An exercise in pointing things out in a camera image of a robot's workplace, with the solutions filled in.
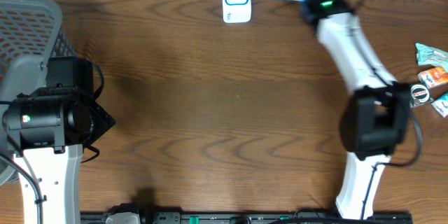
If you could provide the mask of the dark green round-label box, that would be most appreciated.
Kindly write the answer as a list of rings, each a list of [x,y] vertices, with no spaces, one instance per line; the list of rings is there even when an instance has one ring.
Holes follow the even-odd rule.
[[[410,85],[410,106],[412,108],[430,104],[434,101],[429,89],[424,83],[416,83]]]

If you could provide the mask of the orange tissue pack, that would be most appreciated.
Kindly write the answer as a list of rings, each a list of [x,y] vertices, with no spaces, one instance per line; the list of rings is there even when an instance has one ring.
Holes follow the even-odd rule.
[[[417,74],[417,77],[427,88],[435,88],[448,83],[447,72],[442,66],[422,71]]]

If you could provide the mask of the teal tissue pack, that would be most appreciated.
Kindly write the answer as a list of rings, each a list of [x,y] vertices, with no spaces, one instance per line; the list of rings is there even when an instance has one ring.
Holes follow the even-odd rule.
[[[443,117],[448,116],[448,93],[432,102],[433,108]]]

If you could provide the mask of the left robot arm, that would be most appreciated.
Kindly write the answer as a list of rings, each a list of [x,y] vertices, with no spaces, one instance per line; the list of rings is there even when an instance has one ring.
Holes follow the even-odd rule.
[[[19,94],[3,114],[12,157],[1,160],[18,173],[26,223],[79,223],[79,174],[85,150],[116,123],[97,103],[98,65],[78,57],[48,63],[46,84]]]

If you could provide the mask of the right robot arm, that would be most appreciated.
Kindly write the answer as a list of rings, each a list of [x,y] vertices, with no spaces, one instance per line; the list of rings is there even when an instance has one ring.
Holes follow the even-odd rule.
[[[336,64],[349,93],[339,122],[347,151],[335,206],[343,219],[366,221],[382,173],[392,167],[410,117],[410,86],[388,72],[366,39],[358,6],[346,0],[299,0],[306,22]]]

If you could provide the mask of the grey plastic mesh basket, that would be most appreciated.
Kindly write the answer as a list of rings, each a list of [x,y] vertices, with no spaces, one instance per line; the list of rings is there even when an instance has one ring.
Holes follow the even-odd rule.
[[[1,113],[18,95],[78,85],[83,61],[53,0],[1,0]]]

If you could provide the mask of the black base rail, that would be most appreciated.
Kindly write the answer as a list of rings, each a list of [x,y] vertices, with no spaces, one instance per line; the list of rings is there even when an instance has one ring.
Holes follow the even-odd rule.
[[[82,213],[80,223],[106,223],[113,213]],[[413,224],[409,213],[376,213],[366,220],[342,220],[342,218],[310,210],[298,213],[179,213],[153,212],[146,214],[140,223],[153,224],[270,224],[270,223],[381,223]]]

